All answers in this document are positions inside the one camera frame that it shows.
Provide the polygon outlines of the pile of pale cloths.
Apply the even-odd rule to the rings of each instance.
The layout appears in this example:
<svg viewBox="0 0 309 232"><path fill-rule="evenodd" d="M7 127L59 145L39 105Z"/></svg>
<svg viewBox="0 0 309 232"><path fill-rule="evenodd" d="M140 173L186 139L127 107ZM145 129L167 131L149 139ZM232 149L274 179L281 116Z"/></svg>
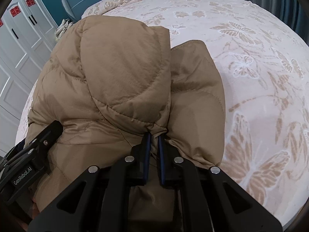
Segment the pile of pale cloths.
<svg viewBox="0 0 309 232"><path fill-rule="evenodd" d="M58 42L61 37L65 34L65 32L74 25L74 22L72 22L70 19L63 19L60 26L55 31L55 40Z"/></svg>

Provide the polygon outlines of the tan quilted puffer coat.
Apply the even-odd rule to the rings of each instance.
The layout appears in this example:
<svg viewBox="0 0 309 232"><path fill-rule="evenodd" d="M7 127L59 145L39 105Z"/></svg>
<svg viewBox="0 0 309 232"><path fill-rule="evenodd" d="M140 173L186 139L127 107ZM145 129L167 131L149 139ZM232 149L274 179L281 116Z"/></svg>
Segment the tan quilted puffer coat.
<svg viewBox="0 0 309 232"><path fill-rule="evenodd" d="M39 75L26 142L58 120L50 172L32 186L38 215L91 165L111 166L146 132L195 165L222 161L225 95L205 43L170 46L169 30L124 17L89 16L71 27Z"/></svg>

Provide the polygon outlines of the white panelled wardrobe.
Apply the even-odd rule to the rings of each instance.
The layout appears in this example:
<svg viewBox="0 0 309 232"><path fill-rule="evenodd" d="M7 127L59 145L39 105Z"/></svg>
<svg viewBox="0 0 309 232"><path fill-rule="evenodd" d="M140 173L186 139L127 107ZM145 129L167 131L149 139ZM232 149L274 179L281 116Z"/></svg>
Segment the white panelled wardrobe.
<svg viewBox="0 0 309 232"><path fill-rule="evenodd" d="M42 0L12 0L1 17L1 156L14 147L24 105L55 47Z"/></svg>

